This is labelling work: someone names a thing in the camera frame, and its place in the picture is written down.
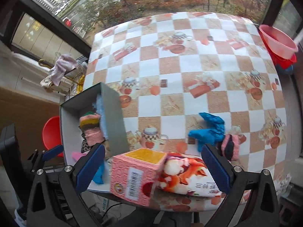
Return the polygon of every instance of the round logo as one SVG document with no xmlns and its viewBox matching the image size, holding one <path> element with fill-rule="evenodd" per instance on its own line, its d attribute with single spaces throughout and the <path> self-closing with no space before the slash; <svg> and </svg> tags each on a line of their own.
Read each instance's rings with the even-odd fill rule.
<svg viewBox="0 0 303 227">
<path fill-rule="evenodd" d="M 114 184 L 114 189 L 118 194 L 122 194 L 124 189 L 123 189 L 123 185 L 121 183 L 115 183 Z"/>
</svg>

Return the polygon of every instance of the table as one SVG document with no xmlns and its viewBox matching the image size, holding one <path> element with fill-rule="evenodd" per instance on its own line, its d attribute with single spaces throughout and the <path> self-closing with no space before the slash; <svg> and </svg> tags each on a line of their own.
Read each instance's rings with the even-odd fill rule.
<svg viewBox="0 0 303 227">
<path fill-rule="evenodd" d="M 279 77 L 257 28 L 246 18 L 210 12 L 160 14 L 129 21 L 95 35 L 84 89 L 105 82 L 120 94 L 131 149 L 198 155 L 189 130 L 205 128 L 198 115 L 225 121 L 240 138 L 240 165 L 267 168 L 282 179 L 286 113 Z M 242 203 L 248 199 L 245 192 Z M 216 209 L 223 198 L 156 190 L 151 208 Z"/>
</svg>

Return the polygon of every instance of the open box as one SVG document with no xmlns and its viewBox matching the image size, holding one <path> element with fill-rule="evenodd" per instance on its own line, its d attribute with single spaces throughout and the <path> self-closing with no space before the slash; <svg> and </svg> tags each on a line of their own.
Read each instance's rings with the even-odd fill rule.
<svg viewBox="0 0 303 227">
<path fill-rule="evenodd" d="M 83 139 L 79 129 L 79 119 L 85 113 L 93 111 L 92 103 L 96 101 L 98 94 L 101 94 L 103 99 L 111 155 L 114 156 L 129 151 L 119 94 L 100 82 L 60 105 L 60 132 L 66 165 L 73 166 L 76 163 L 72 158 L 72 152 L 81 152 Z M 88 190 L 109 192 L 109 166 L 106 162 L 102 179 L 104 184 L 98 185 L 91 182 Z"/>
</svg>

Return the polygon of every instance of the blue gripper pad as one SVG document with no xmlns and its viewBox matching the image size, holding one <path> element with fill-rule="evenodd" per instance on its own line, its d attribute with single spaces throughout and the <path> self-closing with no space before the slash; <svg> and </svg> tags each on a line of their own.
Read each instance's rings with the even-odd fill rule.
<svg viewBox="0 0 303 227">
<path fill-rule="evenodd" d="M 101 165 L 102 161 L 104 161 L 104 157 L 105 157 L 104 145 L 100 144 L 96 150 L 94 150 L 94 147 L 86 156 L 83 156 L 78 160 L 78 162 L 80 162 L 82 158 L 84 160 L 87 159 L 87 157 L 89 156 L 86 163 L 83 165 L 83 167 L 79 170 L 78 174 L 76 175 L 75 189 L 78 194 L 87 190 L 99 166 Z"/>
<path fill-rule="evenodd" d="M 42 155 L 42 160 L 43 161 L 49 161 L 50 159 L 54 158 L 58 154 L 62 153 L 64 150 L 64 147 L 62 145 L 57 145 L 54 148 L 51 148 L 50 150 L 46 151 Z"/>
<path fill-rule="evenodd" d="M 202 146 L 201 157 L 213 179 L 215 180 L 219 190 L 225 194 L 228 194 L 231 188 L 230 178 L 223 166 L 206 145 Z"/>
</svg>

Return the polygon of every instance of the person's leg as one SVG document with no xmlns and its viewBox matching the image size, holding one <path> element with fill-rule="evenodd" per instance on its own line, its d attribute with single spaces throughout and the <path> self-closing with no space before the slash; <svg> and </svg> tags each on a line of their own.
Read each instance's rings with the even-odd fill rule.
<svg viewBox="0 0 303 227">
<path fill-rule="evenodd" d="M 164 212 L 158 227 L 191 227 L 192 212 Z"/>
<path fill-rule="evenodd" d="M 109 227 L 150 227 L 160 211 L 136 208 L 130 215 Z"/>
</svg>

